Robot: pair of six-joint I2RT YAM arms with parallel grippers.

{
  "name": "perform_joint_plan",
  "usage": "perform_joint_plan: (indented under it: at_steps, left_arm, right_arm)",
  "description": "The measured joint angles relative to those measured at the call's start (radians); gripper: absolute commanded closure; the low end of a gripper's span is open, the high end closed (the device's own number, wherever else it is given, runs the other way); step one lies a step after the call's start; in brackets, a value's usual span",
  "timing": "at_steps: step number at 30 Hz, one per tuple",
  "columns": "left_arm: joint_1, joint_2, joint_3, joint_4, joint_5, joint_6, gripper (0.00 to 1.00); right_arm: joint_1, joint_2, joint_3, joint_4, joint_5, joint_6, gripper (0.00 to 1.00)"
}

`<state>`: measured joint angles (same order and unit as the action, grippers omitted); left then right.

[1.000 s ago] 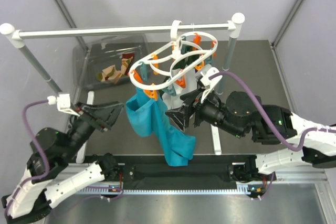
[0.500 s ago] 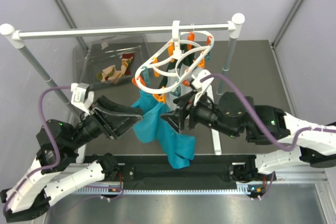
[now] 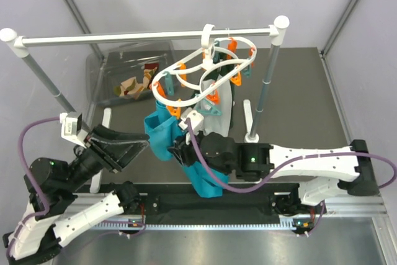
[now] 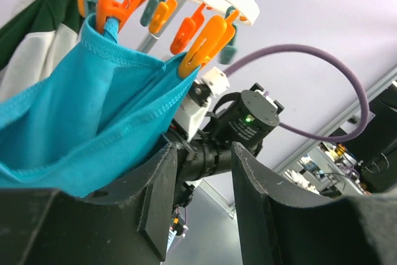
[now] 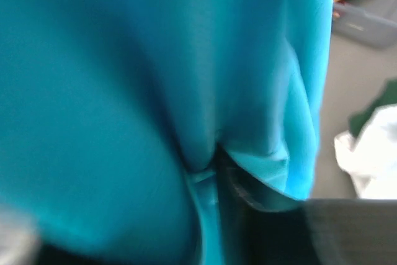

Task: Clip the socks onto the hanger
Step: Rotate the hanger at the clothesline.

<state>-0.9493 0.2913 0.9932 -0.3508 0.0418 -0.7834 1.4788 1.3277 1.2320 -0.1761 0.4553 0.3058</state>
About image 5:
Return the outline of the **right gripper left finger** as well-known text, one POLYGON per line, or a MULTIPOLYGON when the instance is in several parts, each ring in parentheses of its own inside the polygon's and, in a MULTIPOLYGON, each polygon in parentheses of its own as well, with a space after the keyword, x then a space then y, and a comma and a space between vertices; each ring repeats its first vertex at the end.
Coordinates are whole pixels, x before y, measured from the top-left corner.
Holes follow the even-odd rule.
POLYGON ((93 260, 42 243, 31 219, 1 206, 1 264, 92 264, 93 260))

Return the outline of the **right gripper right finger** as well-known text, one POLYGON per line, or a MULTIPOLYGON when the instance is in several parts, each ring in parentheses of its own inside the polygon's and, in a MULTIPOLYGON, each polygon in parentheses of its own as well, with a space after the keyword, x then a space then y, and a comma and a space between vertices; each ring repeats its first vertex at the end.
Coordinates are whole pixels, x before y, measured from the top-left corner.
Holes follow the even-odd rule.
POLYGON ((393 200, 295 200, 216 153, 226 264, 395 264, 393 200))

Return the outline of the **blue cloth garment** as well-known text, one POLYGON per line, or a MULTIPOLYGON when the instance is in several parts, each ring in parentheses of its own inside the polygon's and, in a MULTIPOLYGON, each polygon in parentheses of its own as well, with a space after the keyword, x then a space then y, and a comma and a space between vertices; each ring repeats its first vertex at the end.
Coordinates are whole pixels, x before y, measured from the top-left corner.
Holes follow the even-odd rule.
POLYGON ((1 206, 48 244, 224 264, 233 185, 310 196, 332 0, 1 0, 1 206))

